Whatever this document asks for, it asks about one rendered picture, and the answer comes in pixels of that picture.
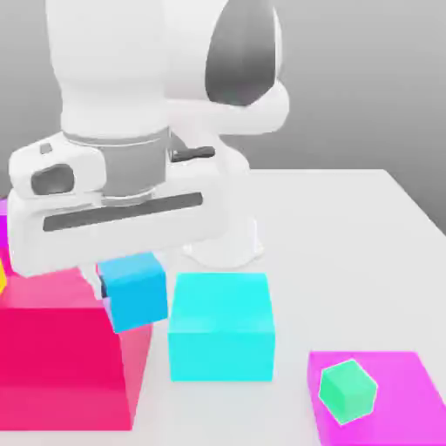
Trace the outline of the large magenta box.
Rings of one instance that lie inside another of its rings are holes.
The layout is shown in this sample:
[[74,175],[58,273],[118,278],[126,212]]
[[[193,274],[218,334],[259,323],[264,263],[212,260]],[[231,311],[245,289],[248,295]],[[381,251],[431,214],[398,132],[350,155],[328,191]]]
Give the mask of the large magenta box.
[[0,197],[0,248],[8,245],[7,198]]
[[[374,411],[341,426],[319,398],[321,371],[355,359],[377,382]],[[446,404],[412,351],[312,351],[307,386],[321,446],[446,446]]]

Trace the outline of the small blue cube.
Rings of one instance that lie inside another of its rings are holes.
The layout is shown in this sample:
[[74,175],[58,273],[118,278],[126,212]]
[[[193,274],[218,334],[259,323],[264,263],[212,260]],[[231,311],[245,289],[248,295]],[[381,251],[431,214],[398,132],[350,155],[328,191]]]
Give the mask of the small blue cube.
[[100,262],[98,272],[116,333],[167,318],[166,273],[152,253]]

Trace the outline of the large cyan box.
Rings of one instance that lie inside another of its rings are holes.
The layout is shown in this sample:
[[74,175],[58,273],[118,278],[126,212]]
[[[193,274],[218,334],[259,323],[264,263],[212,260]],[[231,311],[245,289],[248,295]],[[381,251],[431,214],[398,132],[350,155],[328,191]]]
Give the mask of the large cyan box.
[[275,325],[264,273],[177,275],[167,330],[174,382],[270,382]]

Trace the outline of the large pink box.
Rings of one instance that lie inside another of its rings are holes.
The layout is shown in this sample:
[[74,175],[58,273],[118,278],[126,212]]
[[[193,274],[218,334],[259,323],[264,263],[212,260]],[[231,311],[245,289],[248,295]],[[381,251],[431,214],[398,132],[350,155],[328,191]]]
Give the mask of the large pink box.
[[152,327],[113,331],[76,269],[0,294],[0,431],[133,427]]

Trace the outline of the small green cube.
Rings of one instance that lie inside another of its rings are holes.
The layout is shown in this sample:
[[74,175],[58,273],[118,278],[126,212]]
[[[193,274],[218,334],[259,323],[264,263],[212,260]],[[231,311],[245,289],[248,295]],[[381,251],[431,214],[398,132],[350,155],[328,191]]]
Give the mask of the small green cube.
[[321,371],[319,399],[340,426],[370,415],[377,391],[375,379],[353,358]]

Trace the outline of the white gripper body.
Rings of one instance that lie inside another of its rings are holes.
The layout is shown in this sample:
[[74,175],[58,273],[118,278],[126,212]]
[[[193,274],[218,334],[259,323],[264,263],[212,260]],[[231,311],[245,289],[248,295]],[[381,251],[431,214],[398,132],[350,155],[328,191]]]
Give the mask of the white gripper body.
[[7,199],[13,270],[23,277],[217,238],[226,231],[218,189],[181,191],[130,206],[96,206],[97,196]]

